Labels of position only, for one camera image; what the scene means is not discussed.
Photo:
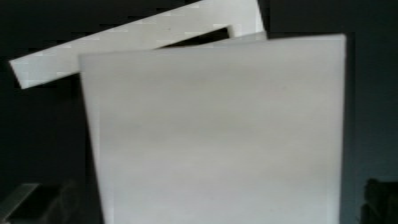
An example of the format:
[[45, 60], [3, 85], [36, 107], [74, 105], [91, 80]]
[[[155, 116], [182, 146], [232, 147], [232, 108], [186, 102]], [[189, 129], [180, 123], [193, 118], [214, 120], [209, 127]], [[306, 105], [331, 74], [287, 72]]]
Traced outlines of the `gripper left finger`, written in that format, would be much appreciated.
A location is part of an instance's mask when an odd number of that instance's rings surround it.
[[22, 184], [0, 202], [0, 224], [79, 224], [77, 184]]

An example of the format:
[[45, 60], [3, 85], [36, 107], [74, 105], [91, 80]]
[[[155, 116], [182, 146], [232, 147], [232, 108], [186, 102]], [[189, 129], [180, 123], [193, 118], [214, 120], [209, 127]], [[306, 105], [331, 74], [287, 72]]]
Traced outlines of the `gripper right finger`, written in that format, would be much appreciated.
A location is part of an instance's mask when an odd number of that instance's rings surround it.
[[398, 182], [369, 180], [362, 224], [398, 224]]

